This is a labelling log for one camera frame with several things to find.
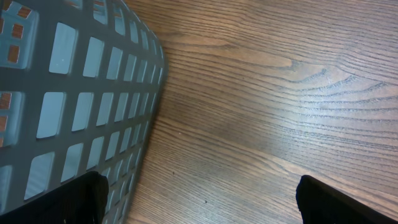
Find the grey plastic mesh basket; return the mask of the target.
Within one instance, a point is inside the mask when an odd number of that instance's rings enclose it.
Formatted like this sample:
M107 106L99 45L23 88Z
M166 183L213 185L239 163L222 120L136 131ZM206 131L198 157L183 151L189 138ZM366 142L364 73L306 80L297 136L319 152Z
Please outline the grey plastic mesh basket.
M126 223L167 72L125 1L2 1L1 214L95 171Z

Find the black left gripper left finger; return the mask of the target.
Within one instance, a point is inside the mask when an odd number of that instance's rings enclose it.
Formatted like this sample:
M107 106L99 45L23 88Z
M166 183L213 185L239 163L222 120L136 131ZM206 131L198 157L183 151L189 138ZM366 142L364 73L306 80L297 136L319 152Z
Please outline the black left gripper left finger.
M91 171L1 215L1 224L101 223L108 194L107 177Z

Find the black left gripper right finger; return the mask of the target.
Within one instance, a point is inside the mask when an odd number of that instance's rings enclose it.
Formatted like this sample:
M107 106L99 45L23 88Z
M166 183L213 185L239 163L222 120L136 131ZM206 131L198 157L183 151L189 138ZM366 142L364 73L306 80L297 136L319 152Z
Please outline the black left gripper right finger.
M303 224L397 224L310 175L301 176L295 198Z

